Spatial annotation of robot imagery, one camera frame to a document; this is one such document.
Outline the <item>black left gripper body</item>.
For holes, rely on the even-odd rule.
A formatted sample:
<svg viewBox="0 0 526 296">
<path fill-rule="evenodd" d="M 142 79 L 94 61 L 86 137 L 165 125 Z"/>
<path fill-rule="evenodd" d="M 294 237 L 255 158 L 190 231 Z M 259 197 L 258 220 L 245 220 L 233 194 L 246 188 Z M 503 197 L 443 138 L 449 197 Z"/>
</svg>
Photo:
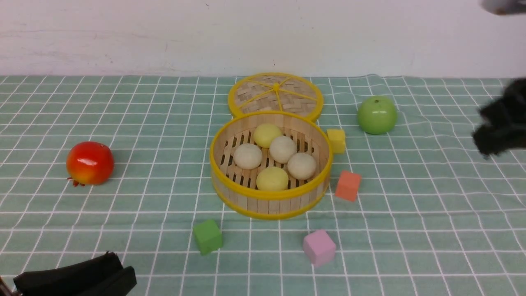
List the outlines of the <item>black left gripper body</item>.
<svg viewBox="0 0 526 296">
<path fill-rule="evenodd" d="M 23 296 L 126 296 L 137 285 L 135 269 L 114 252 L 78 264 L 27 271 L 14 278 Z"/>
</svg>

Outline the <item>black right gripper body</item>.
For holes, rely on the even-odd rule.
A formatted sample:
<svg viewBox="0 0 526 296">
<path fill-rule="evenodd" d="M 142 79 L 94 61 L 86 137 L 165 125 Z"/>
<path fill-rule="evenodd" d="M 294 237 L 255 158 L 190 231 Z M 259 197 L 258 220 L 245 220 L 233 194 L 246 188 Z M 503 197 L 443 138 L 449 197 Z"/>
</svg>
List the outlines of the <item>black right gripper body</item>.
<svg viewBox="0 0 526 296">
<path fill-rule="evenodd" d="M 526 148 L 526 79 L 513 79 L 500 97 L 479 109 L 482 124 L 472 133 L 479 153 L 489 159 Z"/>
</svg>

